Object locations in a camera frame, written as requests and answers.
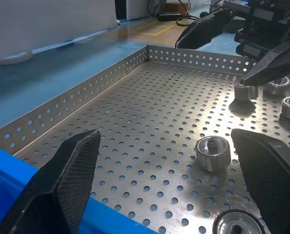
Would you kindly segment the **black power adapter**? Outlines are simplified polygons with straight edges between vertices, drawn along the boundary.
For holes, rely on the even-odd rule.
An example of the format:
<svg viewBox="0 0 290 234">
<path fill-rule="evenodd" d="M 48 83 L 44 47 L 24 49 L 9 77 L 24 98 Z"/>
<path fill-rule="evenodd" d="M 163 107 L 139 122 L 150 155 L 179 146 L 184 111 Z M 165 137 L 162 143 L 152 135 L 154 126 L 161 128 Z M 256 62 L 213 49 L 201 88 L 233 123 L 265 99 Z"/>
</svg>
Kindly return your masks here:
<svg viewBox="0 0 290 234">
<path fill-rule="evenodd" d="M 180 12 L 163 12 L 157 15 L 158 21 L 176 21 L 182 14 Z"/>
</svg>

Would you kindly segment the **white round base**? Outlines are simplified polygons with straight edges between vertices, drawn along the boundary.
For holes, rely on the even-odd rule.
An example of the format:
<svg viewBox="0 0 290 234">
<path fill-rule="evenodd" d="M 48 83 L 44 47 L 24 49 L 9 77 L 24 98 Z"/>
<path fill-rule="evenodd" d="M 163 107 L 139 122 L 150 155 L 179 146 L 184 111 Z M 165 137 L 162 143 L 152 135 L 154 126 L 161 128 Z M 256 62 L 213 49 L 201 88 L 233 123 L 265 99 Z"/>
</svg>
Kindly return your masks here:
<svg viewBox="0 0 290 234">
<path fill-rule="evenodd" d="M 8 57 L 4 57 L 0 59 L 0 65 L 12 65 L 12 64 L 22 63 L 32 58 L 33 58 L 32 51 L 23 52 L 23 53 L 19 53 L 16 55 L 12 55 L 12 56 L 8 56 Z"/>
</svg>

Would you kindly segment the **perforated metal tray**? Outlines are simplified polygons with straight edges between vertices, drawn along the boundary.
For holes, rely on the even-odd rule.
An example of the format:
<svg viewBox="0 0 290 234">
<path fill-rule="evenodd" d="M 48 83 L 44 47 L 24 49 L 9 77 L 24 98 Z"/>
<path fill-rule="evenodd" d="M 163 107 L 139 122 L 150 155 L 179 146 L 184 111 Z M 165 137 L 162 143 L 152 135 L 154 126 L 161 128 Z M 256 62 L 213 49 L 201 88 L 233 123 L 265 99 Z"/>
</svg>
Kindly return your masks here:
<svg viewBox="0 0 290 234">
<path fill-rule="evenodd" d="M 101 132 L 97 169 L 84 225 L 96 206 L 136 228 L 166 234 L 212 234 L 227 209 L 260 217 L 247 192 L 238 155 L 224 173 L 197 164 L 206 136 L 232 144 L 231 130 L 249 130 L 290 148 L 290 120 L 281 98 L 266 95 L 241 107 L 234 87 L 255 62 L 239 56 L 146 46 L 0 129 L 0 168 L 21 182 L 44 166 L 68 138 Z"/>
</svg>

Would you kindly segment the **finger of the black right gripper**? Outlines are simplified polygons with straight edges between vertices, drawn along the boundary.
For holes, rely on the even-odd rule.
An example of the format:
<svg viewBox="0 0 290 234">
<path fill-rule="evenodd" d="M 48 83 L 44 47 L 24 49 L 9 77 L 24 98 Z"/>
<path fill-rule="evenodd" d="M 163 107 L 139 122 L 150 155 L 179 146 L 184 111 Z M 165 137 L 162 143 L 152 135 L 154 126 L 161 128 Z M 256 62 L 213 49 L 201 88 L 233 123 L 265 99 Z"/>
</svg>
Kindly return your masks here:
<svg viewBox="0 0 290 234">
<path fill-rule="evenodd" d="M 241 85 L 262 86 L 290 74 L 290 41 L 270 50 L 242 79 Z"/>
<path fill-rule="evenodd" d="M 233 12 L 222 9 L 208 14 L 190 24 L 175 43 L 176 49 L 198 49 L 222 34 L 231 21 Z"/>
</svg>

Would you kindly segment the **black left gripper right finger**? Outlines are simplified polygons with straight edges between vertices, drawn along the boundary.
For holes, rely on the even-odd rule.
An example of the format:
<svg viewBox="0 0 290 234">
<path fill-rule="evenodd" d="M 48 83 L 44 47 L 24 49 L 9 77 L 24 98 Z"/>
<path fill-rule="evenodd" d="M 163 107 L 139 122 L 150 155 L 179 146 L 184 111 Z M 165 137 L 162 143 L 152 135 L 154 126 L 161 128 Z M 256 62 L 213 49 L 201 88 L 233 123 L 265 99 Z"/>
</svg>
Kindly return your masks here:
<svg viewBox="0 0 290 234">
<path fill-rule="evenodd" d="M 290 234 L 290 148 L 265 134 L 232 129 L 247 191 L 271 234 Z"/>
</svg>

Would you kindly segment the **white backdrop panel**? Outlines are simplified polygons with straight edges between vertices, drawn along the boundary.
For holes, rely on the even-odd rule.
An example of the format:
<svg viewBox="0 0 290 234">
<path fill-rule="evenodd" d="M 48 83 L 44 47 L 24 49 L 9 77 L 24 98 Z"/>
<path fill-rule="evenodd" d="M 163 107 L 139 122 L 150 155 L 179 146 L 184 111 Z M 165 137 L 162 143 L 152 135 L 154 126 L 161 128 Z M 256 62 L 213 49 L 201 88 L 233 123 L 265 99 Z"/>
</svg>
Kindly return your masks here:
<svg viewBox="0 0 290 234">
<path fill-rule="evenodd" d="M 0 60 L 116 24 L 114 0 L 0 0 Z"/>
</svg>

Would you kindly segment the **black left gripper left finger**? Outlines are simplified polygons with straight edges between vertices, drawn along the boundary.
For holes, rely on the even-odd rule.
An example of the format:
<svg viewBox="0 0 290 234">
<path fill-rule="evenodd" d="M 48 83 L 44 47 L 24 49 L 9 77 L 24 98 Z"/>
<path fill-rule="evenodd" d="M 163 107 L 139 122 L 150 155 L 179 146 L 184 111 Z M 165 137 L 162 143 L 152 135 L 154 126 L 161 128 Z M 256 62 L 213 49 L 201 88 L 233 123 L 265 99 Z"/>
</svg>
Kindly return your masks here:
<svg viewBox="0 0 290 234">
<path fill-rule="evenodd" d="M 90 197 L 101 133 L 65 140 L 29 180 L 0 222 L 0 234 L 77 234 Z"/>
</svg>

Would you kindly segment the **blue compartment tray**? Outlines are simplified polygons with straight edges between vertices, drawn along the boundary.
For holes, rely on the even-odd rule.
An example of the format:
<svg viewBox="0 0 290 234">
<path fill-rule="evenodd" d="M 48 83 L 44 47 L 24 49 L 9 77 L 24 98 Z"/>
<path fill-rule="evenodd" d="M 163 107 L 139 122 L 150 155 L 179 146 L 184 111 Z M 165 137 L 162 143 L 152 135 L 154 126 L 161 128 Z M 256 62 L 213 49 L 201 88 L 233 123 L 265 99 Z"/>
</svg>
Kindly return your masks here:
<svg viewBox="0 0 290 234">
<path fill-rule="evenodd" d="M 37 169 L 0 149 L 0 222 Z M 157 234 L 90 198 L 79 234 Z"/>
</svg>

